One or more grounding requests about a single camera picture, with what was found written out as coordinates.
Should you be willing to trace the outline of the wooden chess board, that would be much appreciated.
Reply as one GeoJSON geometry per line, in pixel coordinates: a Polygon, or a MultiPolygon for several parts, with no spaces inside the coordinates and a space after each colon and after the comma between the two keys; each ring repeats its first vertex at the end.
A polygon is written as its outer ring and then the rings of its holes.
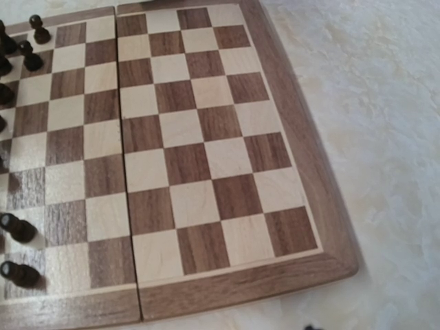
{"type": "Polygon", "coordinates": [[[347,214],[259,1],[151,1],[5,25],[2,329],[153,321],[358,271],[347,214]],[[28,71],[18,43],[43,66],[28,71]]]}

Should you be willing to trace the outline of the dark chess pawn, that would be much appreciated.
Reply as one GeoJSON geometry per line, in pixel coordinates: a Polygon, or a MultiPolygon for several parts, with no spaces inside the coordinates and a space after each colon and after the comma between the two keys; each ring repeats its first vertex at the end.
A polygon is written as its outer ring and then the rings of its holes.
{"type": "Polygon", "coordinates": [[[23,64],[30,72],[35,72],[43,66],[42,58],[34,53],[34,49],[29,41],[21,41],[18,43],[20,54],[24,57],[23,64]]]}
{"type": "Polygon", "coordinates": [[[39,15],[33,14],[29,18],[29,23],[34,30],[34,40],[37,44],[43,45],[50,42],[51,34],[46,28],[44,28],[43,21],[39,15]]]}
{"type": "Polygon", "coordinates": [[[41,277],[33,267],[12,261],[2,262],[1,276],[8,281],[12,281],[16,286],[24,288],[35,286],[41,277]]]}
{"type": "Polygon", "coordinates": [[[10,61],[3,55],[0,55],[0,76],[8,75],[13,69],[10,61]]]}
{"type": "Polygon", "coordinates": [[[1,229],[19,243],[29,243],[36,235],[36,228],[31,223],[11,213],[1,215],[1,229]]]}

